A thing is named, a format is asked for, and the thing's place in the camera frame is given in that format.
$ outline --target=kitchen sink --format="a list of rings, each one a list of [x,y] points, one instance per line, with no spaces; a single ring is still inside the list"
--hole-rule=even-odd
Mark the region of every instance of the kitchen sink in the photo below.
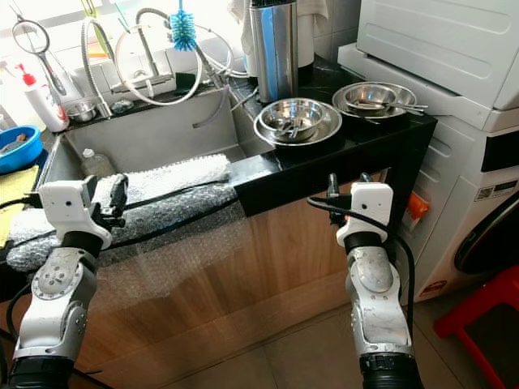
[[[254,118],[236,104],[233,93],[218,109],[222,91],[210,91],[179,105],[154,107],[110,120],[101,120],[60,134],[53,145],[38,185],[85,177],[81,156],[85,148],[109,158],[120,173],[137,172],[195,156],[225,154],[231,162],[272,150],[255,136]]]

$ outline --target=yellow cloth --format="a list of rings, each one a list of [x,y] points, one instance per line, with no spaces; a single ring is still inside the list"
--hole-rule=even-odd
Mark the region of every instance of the yellow cloth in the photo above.
[[[30,169],[21,172],[0,176],[0,204],[21,199],[26,193],[30,192],[34,186],[38,169],[39,166],[34,165]],[[11,220],[22,209],[24,209],[23,204],[11,205],[10,207],[0,209],[0,249],[6,245]]]

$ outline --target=white cable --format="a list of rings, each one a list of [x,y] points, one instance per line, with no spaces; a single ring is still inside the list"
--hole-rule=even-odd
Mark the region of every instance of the white cable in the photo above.
[[[151,26],[148,26],[148,25],[142,25],[142,24],[138,24],[136,26],[133,26],[130,28],[130,32],[134,32],[140,28],[150,28]],[[119,76],[119,78],[121,79],[121,82],[124,84],[125,87],[128,88],[128,90],[133,93],[136,97],[140,98],[142,101],[145,101],[149,104],[153,104],[153,105],[160,105],[160,106],[169,106],[169,105],[176,105],[176,104],[180,104],[182,103],[183,101],[186,101],[188,100],[189,98],[191,98],[195,92],[196,92],[196,89],[198,89],[198,86],[200,85],[200,81],[202,80],[202,73],[204,72],[204,67],[203,67],[203,64],[202,64],[202,59],[200,58],[200,56],[194,52],[195,56],[196,56],[196,79],[195,79],[195,83],[193,84],[193,86],[191,87],[191,89],[189,90],[189,92],[185,95],[185,96],[182,96],[180,99],[177,99],[175,101],[170,101],[168,103],[163,103],[163,102],[160,102],[160,101],[155,101],[155,100],[152,100],[152,99],[149,99],[147,98],[146,96],[142,95],[137,89],[135,89],[133,83],[131,81],[128,81],[125,76],[122,74],[122,71],[121,71],[121,65],[119,63],[119,57],[120,57],[120,51],[121,51],[121,47],[122,47],[122,43],[124,42],[125,38],[130,35],[130,33],[128,32],[123,32],[122,35],[119,37],[118,41],[117,41],[117,46],[115,47],[115,59],[114,59],[114,62],[115,62],[115,70],[117,71],[117,74]]]
[[[249,101],[249,99],[251,99],[257,92],[258,92],[258,87],[256,87],[250,95],[243,97],[238,103],[236,103],[236,105],[233,108],[231,108],[230,111],[233,112],[240,105],[247,103]]]
[[[220,41],[222,41],[224,43],[225,47],[227,48],[227,63],[225,64],[225,71],[229,70],[232,72],[233,66],[234,66],[234,52],[233,52],[233,48],[230,47],[229,42],[222,35],[220,35],[216,31],[212,30],[211,28],[200,26],[199,24],[195,24],[195,27],[201,28],[209,33],[212,33],[216,38],[220,39]],[[216,62],[219,66],[221,66],[221,64],[218,61],[216,61],[214,58],[211,58],[210,60],[212,60],[213,62]]]
[[[214,119],[218,118],[218,115],[220,115],[220,112],[223,110],[223,108],[225,106],[225,101],[227,100],[227,97],[229,96],[229,92],[230,92],[230,86],[225,85],[221,89],[221,100],[220,100],[220,104],[218,105],[217,110],[211,115],[211,117],[209,119],[204,120],[203,122],[193,124],[193,128],[200,128],[200,127],[206,126],[207,124],[212,122]]]
[[[155,97],[155,91],[153,90],[152,82],[149,79],[146,80],[146,88],[148,89],[148,96],[151,99]]]
[[[202,28],[203,30],[210,32],[214,34],[220,41],[222,41],[227,48],[227,61],[225,65],[222,65],[219,63],[216,59],[205,53],[205,56],[207,59],[211,62],[211,64],[216,67],[220,72],[230,75],[231,77],[238,78],[238,79],[246,79],[249,77],[249,74],[247,72],[243,71],[236,71],[234,69],[234,51],[233,48],[230,46],[229,42],[219,33],[215,32],[211,28],[207,28],[204,26],[200,26],[199,24],[195,24],[196,27]]]

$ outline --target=red bottle cap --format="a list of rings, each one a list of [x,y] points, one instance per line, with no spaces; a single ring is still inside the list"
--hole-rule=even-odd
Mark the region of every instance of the red bottle cap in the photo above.
[[[30,73],[26,73],[23,64],[20,63],[17,67],[24,73],[22,78],[24,79],[25,85],[30,87],[31,85],[36,83],[36,77],[31,75]]]

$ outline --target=sticker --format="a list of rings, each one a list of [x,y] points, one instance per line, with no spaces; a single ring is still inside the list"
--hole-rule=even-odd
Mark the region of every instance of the sticker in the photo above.
[[[500,197],[509,195],[517,186],[517,180],[502,182],[494,186],[486,186],[478,190],[474,201],[493,199],[494,197]]]
[[[446,280],[433,282],[432,284],[429,284],[424,288],[423,292],[420,293],[420,297],[425,296],[429,293],[438,292],[439,290],[443,289],[446,284]]]

